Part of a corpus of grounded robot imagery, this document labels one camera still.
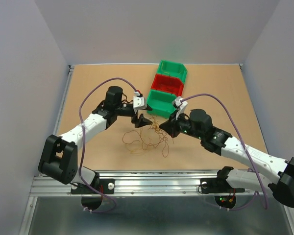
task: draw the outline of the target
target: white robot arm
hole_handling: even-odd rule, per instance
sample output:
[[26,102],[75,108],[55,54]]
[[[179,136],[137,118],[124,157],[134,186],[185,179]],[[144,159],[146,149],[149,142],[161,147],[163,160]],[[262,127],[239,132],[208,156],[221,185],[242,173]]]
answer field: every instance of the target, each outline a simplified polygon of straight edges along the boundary
[[[268,194],[272,194],[280,203],[294,208],[294,158],[287,161],[271,156],[242,143],[230,133],[212,125],[209,115],[202,109],[191,110],[190,115],[184,114],[187,102],[178,97],[174,102],[176,110],[169,120],[160,124],[172,138],[180,133],[200,139],[201,145],[208,151],[234,159],[251,168],[251,161],[246,154],[248,150],[256,166],[261,181]],[[205,179],[202,193],[225,193],[233,188],[246,188],[262,191],[259,180],[254,172],[225,167],[218,172],[216,178]]]
[[[139,91],[134,92],[133,103],[122,100],[122,95],[123,90],[121,87],[109,87],[105,100],[84,120],[86,142],[98,133],[108,129],[117,120],[118,116],[131,117],[131,122],[137,128],[152,123],[144,118],[143,114],[138,116],[139,110],[152,110]],[[82,124],[59,136],[49,136],[46,139],[39,162],[39,171],[63,184],[84,184],[77,173],[77,153],[82,148],[82,137]],[[96,187],[98,183],[96,172],[83,167],[82,175],[88,184]]]

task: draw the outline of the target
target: white enclosure wall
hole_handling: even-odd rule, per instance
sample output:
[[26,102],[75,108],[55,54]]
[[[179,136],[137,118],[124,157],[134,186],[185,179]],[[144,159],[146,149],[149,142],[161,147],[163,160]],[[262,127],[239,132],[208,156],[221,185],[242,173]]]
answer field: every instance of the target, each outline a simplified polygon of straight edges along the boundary
[[281,0],[243,66],[268,151],[294,157],[294,0]]
[[0,0],[0,235],[16,235],[67,76],[33,0]]
[[35,0],[69,64],[242,63],[278,0]]

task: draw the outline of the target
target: stacked bins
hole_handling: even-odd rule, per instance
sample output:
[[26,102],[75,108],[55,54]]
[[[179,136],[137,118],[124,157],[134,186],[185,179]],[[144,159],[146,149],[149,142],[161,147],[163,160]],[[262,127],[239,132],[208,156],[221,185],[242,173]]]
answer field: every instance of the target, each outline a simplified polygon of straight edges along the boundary
[[175,110],[172,101],[182,95],[186,75],[187,69],[183,64],[160,61],[147,98],[147,104],[152,107],[152,111],[148,111],[149,114],[169,118]]

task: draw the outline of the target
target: green storage bin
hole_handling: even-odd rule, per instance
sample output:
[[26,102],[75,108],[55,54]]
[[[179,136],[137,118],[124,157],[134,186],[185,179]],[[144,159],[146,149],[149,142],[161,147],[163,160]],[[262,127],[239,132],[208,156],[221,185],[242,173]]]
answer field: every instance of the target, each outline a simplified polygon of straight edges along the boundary
[[157,73],[165,76],[177,77],[183,82],[183,84],[185,84],[187,69],[184,64],[161,60]]
[[172,105],[172,101],[175,99],[176,95],[174,94],[150,90],[147,104],[152,108],[152,111],[147,111],[147,113],[169,118],[175,110]]

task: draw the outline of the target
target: wooden board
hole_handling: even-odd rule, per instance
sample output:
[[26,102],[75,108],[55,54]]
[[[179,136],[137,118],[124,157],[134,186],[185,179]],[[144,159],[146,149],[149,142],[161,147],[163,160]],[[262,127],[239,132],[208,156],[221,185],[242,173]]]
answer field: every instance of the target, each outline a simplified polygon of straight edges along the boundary
[[[183,97],[197,93],[210,93],[217,96],[229,109],[245,142],[265,151],[264,141],[249,99],[249,95],[238,65],[186,65],[188,76]],[[67,132],[79,124],[78,108],[85,96],[99,83],[112,77],[122,77],[130,81],[145,97],[148,96],[157,65],[78,65],[67,93],[58,135]],[[123,88],[132,99],[133,90],[121,81],[105,84],[85,103],[82,110],[86,118],[104,99],[109,86]],[[188,109],[204,109],[213,120],[213,124],[237,137],[223,108],[210,97],[198,97],[189,100]],[[168,170],[168,169],[221,169],[225,165],[235,168],[246,166],[213,153],[201,147],[199,140],[186,135],[179,135],[168,140],[169,155],[162,156],[162,143],[158,148],[150,147],[146,151],[136,150],[131,153],[122,142],[125,132],[134,130],[129,117],[119,117],[106,131],[100,133],[86,145],[84,166],[94,170]],[[145,138],[156,141],[158,136],[146,132]],[[126,141],[137,139],[135,133],[126,135]]]

